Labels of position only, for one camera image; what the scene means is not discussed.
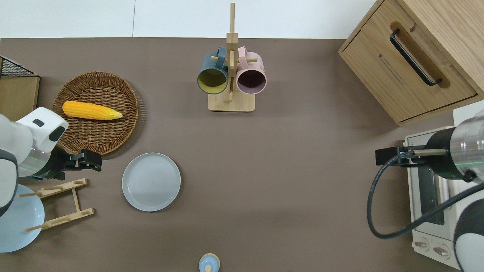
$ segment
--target round woven basket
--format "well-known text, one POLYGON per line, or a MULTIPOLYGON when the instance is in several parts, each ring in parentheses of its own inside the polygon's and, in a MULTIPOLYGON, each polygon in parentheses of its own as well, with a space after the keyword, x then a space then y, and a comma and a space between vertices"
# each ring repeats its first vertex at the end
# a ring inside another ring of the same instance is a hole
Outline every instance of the round woven basket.
POLYGON ((52 111, 69 123, 59 143, 72 153, 89 149, 101 155, 119 148, 138 121, 139 105, 133 88, 121 77, 108 72, 90 72, 71 79, 57 94, 52 111), (62 105, 79 101, 107 106, 122 113, 114 120, 90 120, 65 115, 62 105))

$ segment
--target mug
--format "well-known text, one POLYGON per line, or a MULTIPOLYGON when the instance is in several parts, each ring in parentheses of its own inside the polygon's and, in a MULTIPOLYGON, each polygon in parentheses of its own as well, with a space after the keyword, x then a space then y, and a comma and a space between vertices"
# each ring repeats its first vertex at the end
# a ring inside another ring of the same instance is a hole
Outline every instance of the mug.
POLYGON ((237 65, 237 88, 247 94, 256 94, 266 88, 267 78, 264 64, 259 54, 247 52, 245 46, 239 48, 239 64, 237 65), (247 62, 247 59, 257 58, 257 62, 247 62))
POLYGON ((197 83, 200 89, 208 94, 218 94, 227 88, 228 68, 224 62, 227 50, 219 47, 217 52, 208 53, 202 61, 197 83))

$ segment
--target wooden mug holder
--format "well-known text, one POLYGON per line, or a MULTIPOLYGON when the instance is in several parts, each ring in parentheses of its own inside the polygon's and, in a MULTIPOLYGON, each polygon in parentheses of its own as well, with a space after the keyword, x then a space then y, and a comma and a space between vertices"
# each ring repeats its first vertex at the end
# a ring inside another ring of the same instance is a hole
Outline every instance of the wooden mug holder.
POLYGON ((256 96, 237 89, 237 62, 239 59, 238 34, 235 32, 235 3, 230 3, 230 32, 227 33, 227 88, 219 94, 209 94, 208 108, 211 111, 251 112, 256 109, 256 96))
POLYGON ((44 230, 44 229, 55 227, 55 226, 58 226, 58 225, 61 225, 61 224, 67 223, 67 222, 71 222, 73 220, 76 220, 76 219, 79 219, 79 218, 82 218, 82 217, 85 217, 85 216, 88 216, 88 215, 91 215, 91 214, 94 214, 93 208, 89 208, 89 209, 85 209, 85 210, 81 211, 80 206, 79 206, 79 199, 77 198, 76 188, 84 186, 86 184, 88 184, 86 179, 80 179, 80 180, 75 180, 75 181, 63 183, 63 184, 60 184, 60 185, 57 185, 57 186, 45 187, 45 188, 38 190, 37 192, 18 195, 18 197, 38 196, 39 198, 44 198, 44 197, 56 195, 58 193, 62 193, 62 192, 68 191, 68 190, 72 190, 72 194, 74 195, 74 204, 76 205, 76 210, 77 210, 77 212, 74 212, 74 213, 71 213, 71 214, 68 214, 68 215, 65 215, 65 216, 57 217, 57 218, 54 218, 54 219, 49 220, 49 221, 45 221, 41 225, 29 227, 29 228, 25 229, 24 231, 29 232, 31 230, 38 229, 38 228, 41 228, 42 230, 44 230))

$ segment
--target metal wire rack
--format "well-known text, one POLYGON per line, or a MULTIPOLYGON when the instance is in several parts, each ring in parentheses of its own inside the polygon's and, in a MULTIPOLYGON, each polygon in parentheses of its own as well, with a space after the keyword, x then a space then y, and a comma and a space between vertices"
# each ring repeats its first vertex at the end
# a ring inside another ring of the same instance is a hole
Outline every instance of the metal wire rack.
POLYGON ((6 57, 0 56, 1 58, 1 76, 38 76, 36 73, 25 69, 18 63, 7 59, 6 57))

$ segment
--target yellow corn cob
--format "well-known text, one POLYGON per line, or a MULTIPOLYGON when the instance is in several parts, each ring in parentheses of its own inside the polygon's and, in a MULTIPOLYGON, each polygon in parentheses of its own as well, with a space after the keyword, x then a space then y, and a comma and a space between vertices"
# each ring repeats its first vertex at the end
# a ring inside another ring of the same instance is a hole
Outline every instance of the yellow corn cob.
POLYGON ((68 116, 95 120, 113 120, 121 118, 122 114, 105 106, 78 101, 66 101, 62 110, 68 116))

